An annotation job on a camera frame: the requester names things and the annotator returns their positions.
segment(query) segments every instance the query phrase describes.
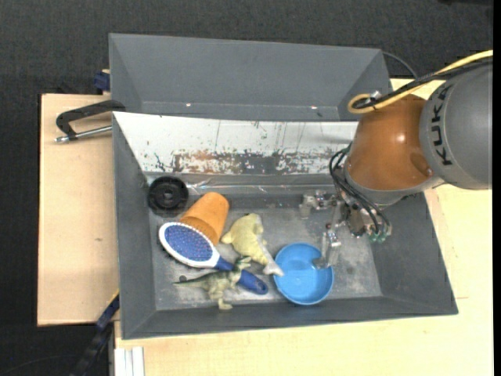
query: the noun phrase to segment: toy dinosaur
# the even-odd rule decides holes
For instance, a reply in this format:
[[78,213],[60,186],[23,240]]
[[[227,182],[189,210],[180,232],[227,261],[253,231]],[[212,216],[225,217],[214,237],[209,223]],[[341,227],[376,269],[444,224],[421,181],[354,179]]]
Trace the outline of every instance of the toy dinosaur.
[[255,262],[261,263],[265,268],[264,274],[283,276],[283,271],[275,263],[266,249],[266,241],[262,237],[263,223],[261,216],[250,213],[236,220],[226,233],[221,242],[232,244],[235,251],[241,255],[250,256]]
[[236,289],[236,283],[240,280],[242,275],[242,270],[249,267],[251,258],[245,257],[240,258],[235,262],[233,270],[224,270],[213,272],[209,274],[204,274],[202,277],[197,277],[196,279],[179,281],[178,283],[173,283],[176,287],[198,287],[203,288],[208,292],[209,298],[212,301],[218,301],[219,309],[228,310],[232,306],[224,302],[223,294],[225,290],[231,288]]

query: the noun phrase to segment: wooden table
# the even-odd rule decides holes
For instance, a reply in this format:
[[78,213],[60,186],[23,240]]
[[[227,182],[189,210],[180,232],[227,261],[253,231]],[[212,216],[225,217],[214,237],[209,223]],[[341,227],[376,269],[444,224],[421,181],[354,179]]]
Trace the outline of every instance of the wooden table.
[[[41,98],[39,326],[94,322],[118,288],[110,134],[53,142],[59,113],[105,99]],[[147,376],[492,374],[492,191],[426,197],[459,315],[126,341],[117,320],[114,343],[144,347]]]

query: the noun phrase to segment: yellow cable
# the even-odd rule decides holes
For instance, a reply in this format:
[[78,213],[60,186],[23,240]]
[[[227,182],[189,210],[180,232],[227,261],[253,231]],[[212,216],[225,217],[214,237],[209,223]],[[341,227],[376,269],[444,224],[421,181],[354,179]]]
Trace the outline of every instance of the yellow cable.
[[[439,74],[441,74],[443,72],[446,72],[446,71],[449,71],[449,70],[453,70],[454,68],[461,67],[461,66],[463,66],[465,64],[469,64],[469,63],[472,63],[474,61],[485,59],[487,57],[493,57],[493,56],[494,56],[494,51],[493,50],[486,50],[484,52],[475,53],[475,54],[472,54],[471,56],[465,57],[464,59],[457,60],[456,62],[448,65],[447,67],[442,68],[441,70],[433,73],[432,75],[439,75]],[[400,100],[402,97],[410,95],[411,93],[415,92],[417,89],[425,86],[428,83],[429,82],[424,82],[421,85],[418,85],[418,86],[416,86],[414,88],[406,90],[406,91],[404,91],[402,93],[399,93],[398,95],[395,95],[395,96],[391,97],[390,99],[385,100],[384,102],[376,103],[373,106],[365,107],[363,109],[355,109],[353,107],[353,105],[356,102],[358,102],[358,101],[360,101],[362,99],[368,99],[368,98],[370,98],[369,94],[362,93],[360,95],[355,96],[353,99],[351,99],[348,102],[348,111],[350,113],[354,113],[354,114],[365,114],[365,113],[369,113],[371,111],[380,110],[383,107],[386,107],[386,106],[388,106],[388,105],[396,102],[397,100]]]

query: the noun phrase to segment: metal clamp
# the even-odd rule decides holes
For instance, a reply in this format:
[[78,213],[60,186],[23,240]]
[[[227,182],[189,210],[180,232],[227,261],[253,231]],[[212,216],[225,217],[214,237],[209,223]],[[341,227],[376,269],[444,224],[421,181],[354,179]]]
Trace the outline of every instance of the metal clamp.
[[101,132],[111,131],[111,125],[96,129],[91,129],[84,132],[75,132],[70,125],[70,122],[81,120],[82,118],[87,118],[95,116],[97,114],[106,113],[107,111],[125,111],[125,106],[117,102],[116,100],[106,100],[101,103],[92,104],[90,106],[80,107],[78,109],[65,111],[61,113],[56,119],[56,125],[63,131],[66,136],[60,136],[55,138],[56,142],[69,142],[75,141],[76,139],[84,138],[86,136],[92,136],[99,134]]

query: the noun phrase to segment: orange cup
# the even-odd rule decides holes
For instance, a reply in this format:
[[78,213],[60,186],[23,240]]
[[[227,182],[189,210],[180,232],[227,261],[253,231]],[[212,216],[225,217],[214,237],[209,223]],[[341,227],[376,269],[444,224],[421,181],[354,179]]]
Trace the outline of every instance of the orange cup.
[[229,202],[225,197],[209,192],[196,201],[179,222],[197,229],[216,245],[225,227],[228,210]]

